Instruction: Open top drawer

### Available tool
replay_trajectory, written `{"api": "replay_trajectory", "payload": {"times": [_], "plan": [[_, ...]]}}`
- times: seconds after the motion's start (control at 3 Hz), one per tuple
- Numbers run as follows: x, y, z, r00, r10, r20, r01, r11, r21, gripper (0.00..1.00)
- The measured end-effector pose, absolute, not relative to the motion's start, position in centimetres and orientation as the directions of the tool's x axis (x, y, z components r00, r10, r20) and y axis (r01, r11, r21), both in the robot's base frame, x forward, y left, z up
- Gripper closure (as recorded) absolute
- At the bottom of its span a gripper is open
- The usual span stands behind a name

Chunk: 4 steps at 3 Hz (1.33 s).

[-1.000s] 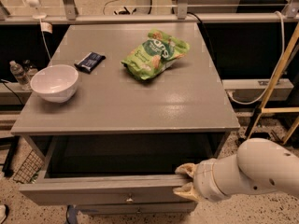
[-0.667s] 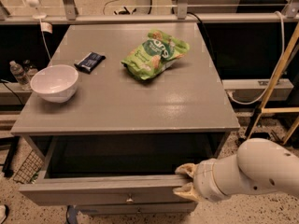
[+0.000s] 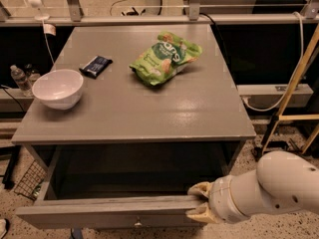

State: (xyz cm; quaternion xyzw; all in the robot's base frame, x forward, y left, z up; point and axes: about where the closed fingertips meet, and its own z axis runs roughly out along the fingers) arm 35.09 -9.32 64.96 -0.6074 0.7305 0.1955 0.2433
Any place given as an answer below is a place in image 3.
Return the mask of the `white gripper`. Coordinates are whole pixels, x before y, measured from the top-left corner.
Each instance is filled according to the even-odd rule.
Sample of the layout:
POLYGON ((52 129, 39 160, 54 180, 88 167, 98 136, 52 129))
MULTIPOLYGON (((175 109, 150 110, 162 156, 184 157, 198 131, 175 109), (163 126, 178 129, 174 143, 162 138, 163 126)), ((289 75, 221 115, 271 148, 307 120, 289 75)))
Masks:
POLYGON ((230 188, 232 179, 232 175, 227 175, 216 179, 213 183, 204 181, 193 185, 187 191, 187 194, 209 197, 209 205, 205 202, 195 209, 187 210, 185 212, 186 216, 189 219, 202 223, 217 223, 217 217, 229 224, 248 220, 249 217, 237 208, 232 198, 230 188))

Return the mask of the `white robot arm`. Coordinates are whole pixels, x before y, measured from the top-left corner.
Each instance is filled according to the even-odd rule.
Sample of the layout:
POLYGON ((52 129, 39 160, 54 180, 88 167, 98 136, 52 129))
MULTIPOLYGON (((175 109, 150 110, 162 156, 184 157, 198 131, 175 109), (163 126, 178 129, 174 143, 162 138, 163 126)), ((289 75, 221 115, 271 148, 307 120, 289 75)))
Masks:
POLYGON ((319 169, 287 151, 264 154, 254 170, 213 182, 200 182, 188 193, 205 201, 186 216, 203 223, 235 224, 253 215, 319 213, 319 169))

